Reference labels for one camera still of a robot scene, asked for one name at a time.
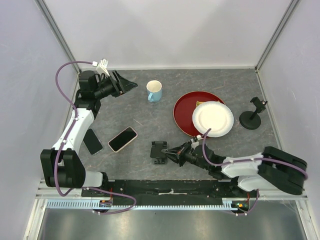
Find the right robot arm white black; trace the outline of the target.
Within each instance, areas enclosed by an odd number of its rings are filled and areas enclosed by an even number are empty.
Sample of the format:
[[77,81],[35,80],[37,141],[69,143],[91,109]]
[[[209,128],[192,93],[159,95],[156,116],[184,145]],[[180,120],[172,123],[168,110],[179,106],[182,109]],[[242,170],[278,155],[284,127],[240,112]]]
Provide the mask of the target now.
[[205,143],[188,141],[163,149],[162,153],[180,167],[190,163],[217,180],[230,179],[229,191],[235,197],[263,189],[278,189],[299,196],[308,178],[307,163],[303,159],[273,146],[251,156],[225,157],[215,154]]

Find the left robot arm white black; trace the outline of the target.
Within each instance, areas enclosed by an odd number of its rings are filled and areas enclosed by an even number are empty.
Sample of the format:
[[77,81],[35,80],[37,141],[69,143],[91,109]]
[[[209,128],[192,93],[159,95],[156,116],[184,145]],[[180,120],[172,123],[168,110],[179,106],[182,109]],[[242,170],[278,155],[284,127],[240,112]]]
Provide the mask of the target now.
[[105,172],[86,170],[79,158],[80,146],[91,124],[96,119],[101,99],[119,97],[138,87],[138,84],[122,77],[116,70],[108,76],[92,70],[80,73],[79,89],[73,102],[73,111],[66,129],[50,149],[40,154],[44,180],[51,188],[90,188],[99,197],[110,191]]

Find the phone with beige case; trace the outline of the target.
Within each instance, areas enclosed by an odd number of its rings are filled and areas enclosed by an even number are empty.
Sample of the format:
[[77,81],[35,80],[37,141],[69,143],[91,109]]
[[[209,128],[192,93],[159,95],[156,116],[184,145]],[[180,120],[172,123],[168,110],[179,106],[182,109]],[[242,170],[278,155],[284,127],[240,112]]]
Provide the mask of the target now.
[[128,126],[118,135],[113,137],[108,142],[108,146],[114,153],[118,153],[137,137],[138,133],[131,126]]

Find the black folding phone stand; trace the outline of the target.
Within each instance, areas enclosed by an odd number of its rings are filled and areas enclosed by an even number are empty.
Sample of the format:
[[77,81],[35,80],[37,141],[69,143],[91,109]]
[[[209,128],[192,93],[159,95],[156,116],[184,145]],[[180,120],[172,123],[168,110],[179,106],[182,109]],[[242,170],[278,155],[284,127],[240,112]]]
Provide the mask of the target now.
[[162,152],[162,150],[167,149],[166,141],[152,141],[150,158],[155,165],[164,165],[167,163],[167,156]]

